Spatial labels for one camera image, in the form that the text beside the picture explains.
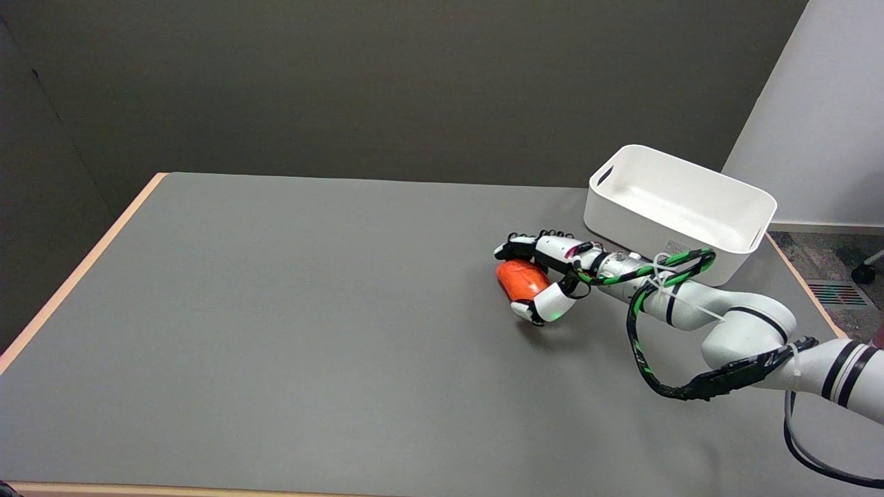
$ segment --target robotic hand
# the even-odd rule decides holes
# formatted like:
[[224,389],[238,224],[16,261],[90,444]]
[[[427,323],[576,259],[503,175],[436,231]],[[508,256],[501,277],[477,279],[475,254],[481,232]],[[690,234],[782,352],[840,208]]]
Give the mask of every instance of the robotic hand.
[[[812,463],[802,459],[794,448],[802,447],[791,433],[788,402],[789,395],[794,401],[794,392],[816,394],[884,424],[884,395],[880,394],[884,354],[878,354],[878,349],[849,339],[819,344],[803,337],[789,342],[796,320],[781,303],[764,295],[728,292],[690,280],[711,265],[714,253],[709,249],[650,263],[638,254],[610,253],[599,243],[542,231],[538,236],[511,233],[494,256],[505,261],[498,268],[498,279],[516,315],[535,325],[555,321],[588,294],[575,293],[581,283],[597,287],[629,304],[627,333],[636,365],[656,393],[685,401],[708,401],[745,386],[786,391],[784,432],[789,450],[800,462],[831,478],[884,488],[884,480],[855,477],[826,465],[821,470],[816,464],[819,460],[810,455],[806,457]],[[690,261],[697,262],[686,270],[679,269]],[[545,277],[549,269],[562,274],[562,279],[550,282]],[[636,317],[641,312],[685,331],[719,320],[701,346],[712,370],[684,386],[662,385],[638,341]]]

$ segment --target gray table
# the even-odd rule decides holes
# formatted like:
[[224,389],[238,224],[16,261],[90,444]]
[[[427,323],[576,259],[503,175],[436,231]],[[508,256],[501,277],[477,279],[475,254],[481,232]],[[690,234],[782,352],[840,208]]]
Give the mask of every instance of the gray table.
[[[780,393],[659,398],[630,357],[624,304],[594,294],[543,330],[511,313],[493,248],[549,227],[593,238],[584,196],[172,174],[0,377],[0,478],[420,497],[865,494],[790,458]],[[771,295],[801,333],[834,338],[768,241],[726,288]],[[661,378],[705,369],[703,331],[649,317],[639,329]],[[884,428],[808,396],[796,420],[821,457],[880,475]]]

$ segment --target black cable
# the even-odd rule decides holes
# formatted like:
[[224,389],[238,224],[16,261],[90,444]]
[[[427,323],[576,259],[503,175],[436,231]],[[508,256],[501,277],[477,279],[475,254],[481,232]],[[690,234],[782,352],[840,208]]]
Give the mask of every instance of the black cable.
[[807,452],[806,449],[801,447],[798,443],[795,434],[792,432],[791,423],[789,419],[792,416],[792,412],[795,410],[795,392],[786,392],[786,415],[782,422],[782,434],[783,438],[786,439],[786,448],[789,449],[789,453],[792,454],[793,457],[798,460],[799,463],[803,464],[807,469],[819,473],[824,477],[829,477],[832,479],[836,479],[838,481],[842,481],[844,483],[850,483],[856,486],[864,486],[866,488],[877,488],[884,489],[884,479],[875,479],[875,478],[867,478],[859,475],[854,475],[852,473],[848,473],[844,470],[839,470],[833,466],[829,466],[828,464],[823,463],[819,459],[815,459],[817,462],[811,461],[809,457],[812,457],[809,453],[805,455]]

